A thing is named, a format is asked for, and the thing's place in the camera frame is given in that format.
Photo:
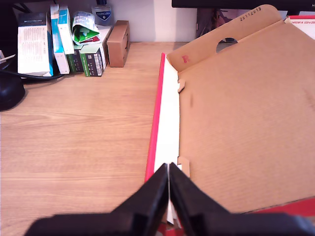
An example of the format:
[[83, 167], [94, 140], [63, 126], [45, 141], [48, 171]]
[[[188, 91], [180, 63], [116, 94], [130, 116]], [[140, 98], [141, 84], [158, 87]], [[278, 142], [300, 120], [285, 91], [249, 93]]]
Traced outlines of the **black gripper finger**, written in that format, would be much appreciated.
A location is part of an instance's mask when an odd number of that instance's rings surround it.
[[159, 169], [112, 213], [117, 235], [153, 236], [168, 205], [168, 165]]
[[177, 165], [169, 165], [170, 200], [186, 235], [208, 236], [206, 215], [230, 212], [201, 191]]

